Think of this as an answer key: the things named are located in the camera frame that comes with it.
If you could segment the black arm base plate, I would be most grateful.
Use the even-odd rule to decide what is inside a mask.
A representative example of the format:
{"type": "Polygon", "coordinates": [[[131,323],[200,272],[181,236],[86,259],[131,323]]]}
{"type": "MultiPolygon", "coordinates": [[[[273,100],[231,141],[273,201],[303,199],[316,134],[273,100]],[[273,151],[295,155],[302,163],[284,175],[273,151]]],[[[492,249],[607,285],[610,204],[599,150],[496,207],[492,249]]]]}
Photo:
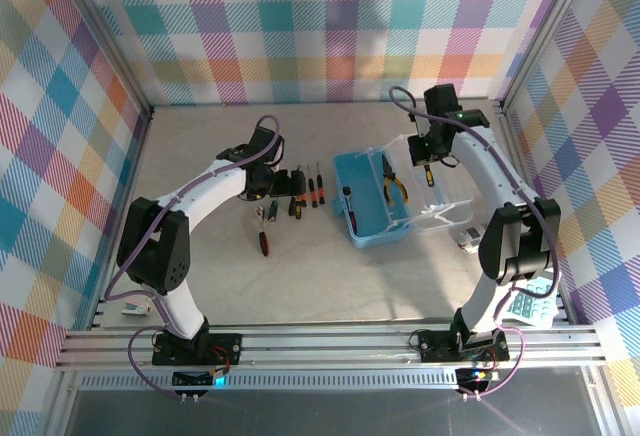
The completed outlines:
{"type": "Polygon", "coordinates": [[[498,329],[469,335],[455,329],[423,330],[417,336],[423,363],[504,362],[510,359],[506,335],[498,329]]]}
{"type": "Polygon", "coordinates": [[[237,333],[209,333],[193,340],[178,338],[166,331],[157,333],[152,342],[153,366],[221,366],[237,365],[242,336],[237,333]]]}

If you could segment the ratchet wrench red black handle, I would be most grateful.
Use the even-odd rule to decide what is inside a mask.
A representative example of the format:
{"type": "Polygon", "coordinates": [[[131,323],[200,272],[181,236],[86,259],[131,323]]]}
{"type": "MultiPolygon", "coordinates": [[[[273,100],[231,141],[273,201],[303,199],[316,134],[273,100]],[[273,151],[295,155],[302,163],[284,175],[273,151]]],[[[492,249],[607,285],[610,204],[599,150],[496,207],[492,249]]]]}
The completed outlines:
{"type": "Polygon", "coordinates": [[[265,230],[265,211],[263,206],[256,206],[254,209],[257,218],[258,238],[260,250],[264,257],[270,254],[269,240],[265,230]]]}

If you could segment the aluminium side rail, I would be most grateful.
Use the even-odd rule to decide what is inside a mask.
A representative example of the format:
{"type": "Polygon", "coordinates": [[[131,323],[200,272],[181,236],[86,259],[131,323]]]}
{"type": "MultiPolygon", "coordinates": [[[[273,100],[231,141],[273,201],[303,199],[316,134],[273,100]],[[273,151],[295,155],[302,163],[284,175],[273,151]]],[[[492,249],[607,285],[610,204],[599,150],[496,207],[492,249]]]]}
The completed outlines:
{"type": "Polygon", "coordinates": [[[151,106],[149,110],[142,110],[138,121],[136,122],[132,142],[126,154],[125,161],[129,163],[129,170],[123,183],[123,189],[118,189],[115,194],[115,216],[107,234],[107,242],[101,243],[99,252],[102,256],[100,260],[99,272],[95,277],[89,278],[87,288],[91,290],[86,296],[89,297],[86,308],[78,311],[75,329],[91,330],[95,327],[94,321],[96,314],[99,312],[98,306],[104,301],[104,293],[106,287],[113,276],[113,272],[117,266],[116,256],[119,241],[124,228],[126,215],[129,204],[134,195],[137,179],[140,172],[141,161],[148,139],[151,124],[155,116],[155,107],[151,106]]]}
{"type": "MultiPolygon", "coordinates": [[[[498,118],[499,126],[502,131],[502,134],[505,138],[505,144],[509,152],[509,157],[514,164],[514,167],[518,171],[518,173],[525,179],[526,182],[529,181],[529,174],[525,167],[524,156],[518,145],[518,141],[515,135],[515,130],[513,129],[513,125],[509,121],[506,111],[500,106],[496,107],[497,113],[496,116],[498,118]]],[[[553,296],[555,292],[558,293],[557,296],[557,307],[562,305],[560,300],[560,281],[562,277],[562,271],[558,265],[555,265],[551,260],[551,266],[545,269],[539,276],[546,276],[552,280],[551,289],[546,294],[537,294],[537,297],[534,298],[546,298],[548,296],[553,296]]],[[[559,314],[554,318],[553,324],[556,320],[561,316],[561,310],[558,308],[559,314]]]]}

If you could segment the plaid backdrop panel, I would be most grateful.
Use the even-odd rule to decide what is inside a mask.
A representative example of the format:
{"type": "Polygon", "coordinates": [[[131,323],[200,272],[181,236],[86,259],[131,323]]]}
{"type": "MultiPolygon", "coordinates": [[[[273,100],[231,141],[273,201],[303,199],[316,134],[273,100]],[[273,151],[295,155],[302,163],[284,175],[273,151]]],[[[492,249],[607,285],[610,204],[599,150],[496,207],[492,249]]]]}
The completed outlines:
{"type": "Polygon", "coordinates": [[[93,0],[154,104],[502,92],[552,0],[93,0]]]}
{"type": "Polygon", "coordinates": [[[107,261],[142,117],[73,0],[0,0],[0,436],[34,436],[107,261]]]}
{"type": "Polygon", "coordinates": [[[577,321],[640,436],[640,0],[571,0],[510,112],[577,321]]]}

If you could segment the controller board with LED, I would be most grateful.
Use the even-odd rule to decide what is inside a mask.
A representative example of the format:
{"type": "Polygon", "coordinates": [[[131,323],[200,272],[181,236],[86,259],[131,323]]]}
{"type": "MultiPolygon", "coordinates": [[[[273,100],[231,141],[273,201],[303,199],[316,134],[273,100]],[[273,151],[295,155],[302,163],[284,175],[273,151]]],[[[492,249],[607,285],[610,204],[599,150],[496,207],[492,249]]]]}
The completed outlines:
{"type": "Polygon", "coordinates": [[[482,390],[500,378],[497,370],[485,368],[459,368],[455,374],[459,386],[479,387],[482,390]]]}
{"type": "Polygon", "coordinates": [[[174,370],[171,384],[174,387],[212,388],[223,385],[230,372],[230,366],[218,366],[212,369],[174,370]]]}

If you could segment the small white blue object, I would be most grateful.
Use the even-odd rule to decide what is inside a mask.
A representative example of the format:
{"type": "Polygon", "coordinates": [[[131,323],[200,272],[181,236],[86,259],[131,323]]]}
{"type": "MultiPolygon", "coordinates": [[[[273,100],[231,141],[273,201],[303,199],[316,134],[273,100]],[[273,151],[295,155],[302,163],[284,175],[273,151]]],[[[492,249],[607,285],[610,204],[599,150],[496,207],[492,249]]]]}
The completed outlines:
{"type": "Polygon", "coordinates": [[[152,313],[151,302],[144,297],[129,297],[124,299],[121,314],[124,316],[147,317],[152,313]]]}

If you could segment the aluminium frame post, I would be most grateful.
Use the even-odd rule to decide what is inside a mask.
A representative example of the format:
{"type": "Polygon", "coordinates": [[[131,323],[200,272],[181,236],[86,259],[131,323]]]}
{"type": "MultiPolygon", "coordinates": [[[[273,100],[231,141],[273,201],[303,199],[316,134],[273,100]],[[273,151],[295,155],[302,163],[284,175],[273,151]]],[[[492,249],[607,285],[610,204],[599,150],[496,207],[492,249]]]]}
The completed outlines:
{"type": "Polygon", "coordinates": [[[514,106],[520,93],[531,79],[547,44],[554,36],[572,1],[550,0],[547,4],[545,11],[539,18],[536,31],[532,34],[519,59],[519,64],[515,67],[513,74],[506,77],[508,85],[500,90],[497,100],[505,113],[514,106]]]}
{"type": "Polygon", "coordinates": [[[147,120],[152,120],[155,108],[144,95],[141,86],[134,76],[131,65],[125,60],[123,53],[118,48],[115,37],[110,30],[99,6],[94,0],[73,0],[85,24],[94,35],[97,44],[103,50],[107,60],[119,77],[128,95],[139,106],[142,115],[147,120]]]}

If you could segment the aluminium mounting rail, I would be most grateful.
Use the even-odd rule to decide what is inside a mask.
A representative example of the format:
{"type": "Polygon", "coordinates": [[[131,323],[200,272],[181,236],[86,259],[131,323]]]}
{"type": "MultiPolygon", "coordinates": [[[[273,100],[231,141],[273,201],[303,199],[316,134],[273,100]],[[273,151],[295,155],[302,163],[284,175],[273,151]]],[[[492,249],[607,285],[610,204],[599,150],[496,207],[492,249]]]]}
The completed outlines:
{"type": "MultiPolygon", "coordinates": [[[[410,348],[416,321],[387,324],[309,324],[215,326],[213,333],[242,336],[240,369],[382,369],[417,368],[419,353],[410,348]]],[[[127,348],[142,369],[152,367],[151,330],[139,336],[133,327],[97,328],[68,333],[58,357],[58,370],[116,370],[130,366],[127,348]]],[[[510,359],[500,369],[511,368],[518,357],[523,368],[600,366],[604,349],[591,326],[565,325],[549,330],[522,328],[519,338],[508,334],[510,359]]]]}

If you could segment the blue toolbox with clear lid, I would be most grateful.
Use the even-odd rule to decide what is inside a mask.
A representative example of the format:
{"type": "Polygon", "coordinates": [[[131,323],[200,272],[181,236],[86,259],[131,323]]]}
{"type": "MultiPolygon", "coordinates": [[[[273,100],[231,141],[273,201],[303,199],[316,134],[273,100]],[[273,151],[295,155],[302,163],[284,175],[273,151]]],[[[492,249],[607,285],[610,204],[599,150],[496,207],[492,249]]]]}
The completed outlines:
{"type": "Polygon", "coordinates": [[[457,229],[473,219],[473,195],[464,184],[463,168],[432,163],[435,186],[429,187],[424,168],[412,164],[408,138],[400,135],[385,145],[342,153],[333,159],[338,187],[333,202],[334,213],[346,219],[349,236],[358,249],[399,242],[411,231],[428,234],[457,229]],[[384,199],[382,155],[388,158],[407,189],[409,200],[406,204],[395,185],[391,186],[394,205],[387,204],[384,199]],[[347,214],[343,186],[349,186],[352,191],[356,235],[347,214]]]}

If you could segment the yellow black pliers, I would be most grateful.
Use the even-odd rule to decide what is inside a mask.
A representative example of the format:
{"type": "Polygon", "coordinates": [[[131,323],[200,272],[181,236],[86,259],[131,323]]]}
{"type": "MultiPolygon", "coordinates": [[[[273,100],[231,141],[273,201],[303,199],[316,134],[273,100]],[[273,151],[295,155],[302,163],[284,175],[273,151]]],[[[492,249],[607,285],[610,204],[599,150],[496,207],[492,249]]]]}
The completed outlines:
{"type": "Polygon", "coordinates": [[[401,192],[403,203],[406,204],[409,200],[408,192],[405,185],[402,181],[397,177],[396,172],[393,170],[393,167],[385,155],[381,156],[382,161],[382,169],[383,169],[383,196],[387,204],[393,206],[394,201],[391,197],[391,186],[395,185],[401,192]]]}

